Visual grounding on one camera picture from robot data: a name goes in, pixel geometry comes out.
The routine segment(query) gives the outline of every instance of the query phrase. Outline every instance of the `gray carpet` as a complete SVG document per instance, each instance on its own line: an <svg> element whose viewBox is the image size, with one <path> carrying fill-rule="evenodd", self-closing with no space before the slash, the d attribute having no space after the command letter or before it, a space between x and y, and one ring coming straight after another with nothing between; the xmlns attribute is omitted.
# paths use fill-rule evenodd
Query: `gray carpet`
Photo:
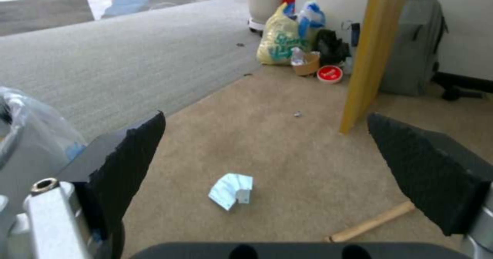
<svg viewBox="0 0 493 259"><path fill-rule="evenodd" d="M0 37L0 81L54 106L91 140L257 69L248 15L247 0L211 0Z"/></svg>
<svg viewBox="0 0 493 259"><path fill-rule="evenodd" d="M0 36L94 20L87 0L0 2Z"/></svg>

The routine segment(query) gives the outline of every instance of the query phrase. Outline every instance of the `crumpled paper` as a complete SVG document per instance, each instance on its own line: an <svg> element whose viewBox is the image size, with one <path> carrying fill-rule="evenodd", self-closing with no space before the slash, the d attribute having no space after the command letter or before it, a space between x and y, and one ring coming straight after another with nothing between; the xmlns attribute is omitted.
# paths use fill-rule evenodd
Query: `crumpled paper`
<svg viewBox="0 0 493 259"><path fill-rule="evenodd" d="M253 177L237 173L228 173L220 178L209 192L209 198L229 210L236 203L250 203L250 191L253 189Z"/></svg>

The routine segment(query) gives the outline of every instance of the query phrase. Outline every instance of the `yellow wooden board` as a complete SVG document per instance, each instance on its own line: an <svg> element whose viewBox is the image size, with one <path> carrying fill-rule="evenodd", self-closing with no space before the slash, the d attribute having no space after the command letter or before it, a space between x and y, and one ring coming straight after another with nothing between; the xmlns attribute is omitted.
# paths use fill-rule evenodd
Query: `yellow wooden board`
<svg viewBox="0 0 493 259"><path fill-rule="evenodd" d="M404 0L368 0L340 131L348 133L375 99Z"/></svg>

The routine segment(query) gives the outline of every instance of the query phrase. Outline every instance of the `beige carpet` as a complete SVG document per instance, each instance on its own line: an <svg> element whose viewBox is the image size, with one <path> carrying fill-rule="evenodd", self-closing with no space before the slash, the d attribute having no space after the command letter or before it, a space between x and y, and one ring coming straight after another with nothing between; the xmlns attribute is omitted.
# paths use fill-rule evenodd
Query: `beige carpet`
<svg viewBox="0 0 493 259"><path fill-rule="evenodd" d="M338 133L347 85L266 66L168 119L126 216L125 256L174 241L312 241L405 201L366 124ZM488 161L492 103L381 94L377 109L443 131ZM300 118L293 113L301 111ZM251 204L226 212L208 191L225 173L254 177ZM354 241L458 246L415 211Z"/></svg>

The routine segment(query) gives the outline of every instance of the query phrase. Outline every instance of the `clear plastic bag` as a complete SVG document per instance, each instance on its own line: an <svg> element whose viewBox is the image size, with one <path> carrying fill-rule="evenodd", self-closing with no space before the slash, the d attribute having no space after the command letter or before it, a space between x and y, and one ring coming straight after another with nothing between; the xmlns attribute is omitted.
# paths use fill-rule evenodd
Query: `clear plastic bag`
<svg viewBox="0 0 493 259"><path fill-rule="evenodd" d="M0 194L21 210L30 186L57 175L87 145L55 109L0 87Z"/></svg>

